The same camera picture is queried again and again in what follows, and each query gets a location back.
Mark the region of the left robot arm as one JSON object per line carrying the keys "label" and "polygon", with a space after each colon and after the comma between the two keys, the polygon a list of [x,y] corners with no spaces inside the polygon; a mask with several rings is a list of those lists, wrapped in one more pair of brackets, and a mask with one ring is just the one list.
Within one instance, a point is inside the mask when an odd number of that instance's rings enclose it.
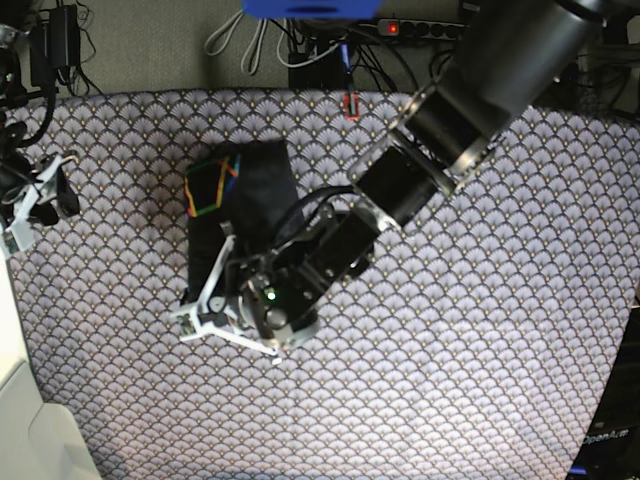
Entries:
{"label": "left robot arm", "polygon": [[313,193],[295,230],[295,203],[273,237],[249,249],[219,229],[212,265],[171,318],[180,340],[215,336],[277,356],[319,328],[315,305],[367,268],[377,238],[404,227],[436,194],[460,188],[491,141],[623,8],[620,1],[487,1],[441,74],[420,88],[389,131],[353,165],[350,185]]}

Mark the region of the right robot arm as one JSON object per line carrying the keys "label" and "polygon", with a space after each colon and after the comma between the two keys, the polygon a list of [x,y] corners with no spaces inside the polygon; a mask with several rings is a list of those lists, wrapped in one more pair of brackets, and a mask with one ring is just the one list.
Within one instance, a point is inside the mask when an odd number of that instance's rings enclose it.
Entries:
{"label": "right robot arm", "polygon": [[[63,168],[78,160],[74,151],[46,155],[31,163],[23,149],[38,143],[53,120],[56,88],[47,74],[38,91],[28,92],[21,82],[17,44],[29,38],[16,22],[1,24],[1,255],[5,259],[24,252],[35,242],[33,226],[51,226],[62,217],[79,214],[80,205]],[[23,121],[9,123],[6,112],[35,98],[45,100],[38,129],[28,135]]]}

